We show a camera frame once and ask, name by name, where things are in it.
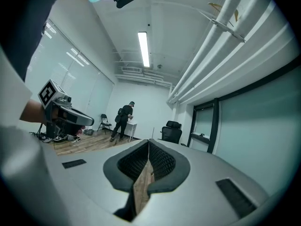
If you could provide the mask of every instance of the ceiling vent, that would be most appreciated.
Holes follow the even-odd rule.
[[[121,67],[122,72],[142,73],[141,68]]]

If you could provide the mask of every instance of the black pants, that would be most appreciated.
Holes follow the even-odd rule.
[[[121,131],[120,131],[120,138],[122,138],[124,136],[124,131],[127,127],[127,121],[126,120],[120,120],[120,122],[116,123],[116,127],[114,128],[114,131],[112,133],[112,138],[114,138],[117,134],[117,131],[119,129],[119,127],[121,126]]]

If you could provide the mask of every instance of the white table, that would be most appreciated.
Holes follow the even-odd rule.
[[[134,133],[136,131],[136,127],[137,127],[137,122],[134,120],[128,121],[127,122],[128,125],[131,125],[132,129],[131,129],[131,134],[130,134],[130,138],[129,138],[129,142],[131,142],[131,140],[134,137]]]

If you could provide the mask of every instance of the black slot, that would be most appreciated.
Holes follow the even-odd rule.
[[[79,166],[79,165],[82,165],[85,163],[87,163],[85,160],[79,159],[79,160],[75,160],[75,161],[64,162],[64,163],[62,163],[62,165],[65,169],[67,169],[67,168],[73,168],[73,167],[76,167],[76,166]]]
[[[223,179],[215,183],[240,218],[247,216],[256,209],[256,206],[230,179]]]

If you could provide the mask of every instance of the black office chair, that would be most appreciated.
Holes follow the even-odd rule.
[[[98,127],[98,130],[100,129],[100,128],[105,128],[105,127],[109,127],[109,129],[110,129],[110,126],[112,126],[112,124],[109,124],[109,122],[108,122],[108,117],[105,115],[105,114],[102,114],[101,115],[101,118],[102,118],[102,122],[100,123],[100,125],[99,125],[99,127]]]
[[[179,144],[182,135],[181,126],[181,124],[175,121],[168,121],[166,126],[162,128],[161,140]]]

